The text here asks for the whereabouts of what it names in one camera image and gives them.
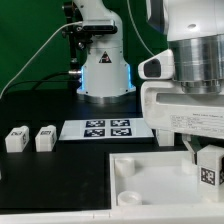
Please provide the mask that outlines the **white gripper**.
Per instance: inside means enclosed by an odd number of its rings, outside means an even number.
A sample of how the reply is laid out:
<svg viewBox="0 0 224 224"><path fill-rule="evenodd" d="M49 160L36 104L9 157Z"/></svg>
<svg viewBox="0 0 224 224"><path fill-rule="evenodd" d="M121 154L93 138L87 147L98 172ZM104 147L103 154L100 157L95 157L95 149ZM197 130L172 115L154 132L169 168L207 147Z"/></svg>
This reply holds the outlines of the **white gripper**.
<svg viewBox="0 0 224 224"><path fill-rule="evenodd" d="M183 134L193 164L202 149L197 136L224 139L224 88L219 94L185 94L177 82L145 81L141 105L151 129Z"/></svg>

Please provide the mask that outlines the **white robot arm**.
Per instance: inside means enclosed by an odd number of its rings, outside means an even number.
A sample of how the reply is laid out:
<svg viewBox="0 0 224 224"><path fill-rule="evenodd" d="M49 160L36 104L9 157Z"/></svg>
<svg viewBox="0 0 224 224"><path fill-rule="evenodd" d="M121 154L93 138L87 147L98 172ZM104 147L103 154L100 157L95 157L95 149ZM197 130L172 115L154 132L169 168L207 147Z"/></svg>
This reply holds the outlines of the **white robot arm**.
<svg viewBox="0 0 224 224"><path fill-rule="evenodd" d="M202 148L196 136L224 139L224 0L145 0L147 22L167 36L168 49L142 62L143 117L156 131L180 133L201 167L217 168L224 146ZM115 102L135 90L123 57L120 17L102 0L72 0L81 20L70 27L86 62L71 72L78 95Z"/></svg>

